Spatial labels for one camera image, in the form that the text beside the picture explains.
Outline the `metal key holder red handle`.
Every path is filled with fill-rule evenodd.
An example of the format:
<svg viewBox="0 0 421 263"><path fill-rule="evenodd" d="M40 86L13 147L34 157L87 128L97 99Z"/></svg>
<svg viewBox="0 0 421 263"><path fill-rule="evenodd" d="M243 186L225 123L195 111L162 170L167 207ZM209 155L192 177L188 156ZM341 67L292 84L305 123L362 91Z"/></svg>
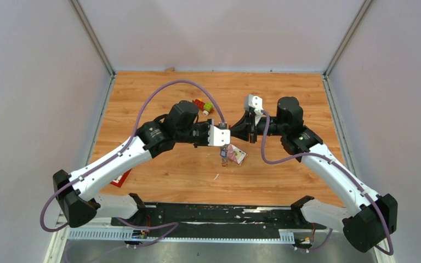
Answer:
<svg viewBox="0 0 421 263"><path fill-rule="evenodd" d="M229 150L229 144L225 144L223 146L220 146L220 157L221 157L221 166L227 167L228 165L228 150Z"/></svg>

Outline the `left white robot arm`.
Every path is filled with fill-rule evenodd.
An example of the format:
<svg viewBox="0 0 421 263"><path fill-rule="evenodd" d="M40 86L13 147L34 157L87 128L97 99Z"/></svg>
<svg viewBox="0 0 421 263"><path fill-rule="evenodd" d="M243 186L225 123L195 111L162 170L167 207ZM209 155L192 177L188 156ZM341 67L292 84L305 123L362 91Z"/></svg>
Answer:
<svg viewBox="0 0 421 263"><path fill-rule="evenodd" d="M132 226L145 222L146 211L130 195L101 195L99 191L135 166L170 151L177 143L209 146L214 122L197 121L199 110L180 101L168 114L142 124L132 136L92 164L70 173L61 169L53 175L55 199L67 225L80 227L96 217L125 218Z"/></svg>

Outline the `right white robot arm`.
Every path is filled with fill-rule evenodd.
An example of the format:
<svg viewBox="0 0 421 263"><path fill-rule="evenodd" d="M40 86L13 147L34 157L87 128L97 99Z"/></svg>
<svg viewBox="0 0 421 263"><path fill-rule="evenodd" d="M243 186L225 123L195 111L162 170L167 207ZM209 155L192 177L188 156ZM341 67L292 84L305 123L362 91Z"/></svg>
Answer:
<svg viewBox="0 0 421 263"><path fill-rule="evenodd" d="M243 117L230 129L233 137L254 144L261 136L265 163L297 160L315 172L344 204L338 207L305 196L291 205L295 227L320 224L342 231L360 252L376 248L388 256L394 254L391 234L397 227L397 200L368 187L335 158L323 140L304 124L304 110L297 98L280 98L273 117L256 95L245 98L244 109Z"/></svg>

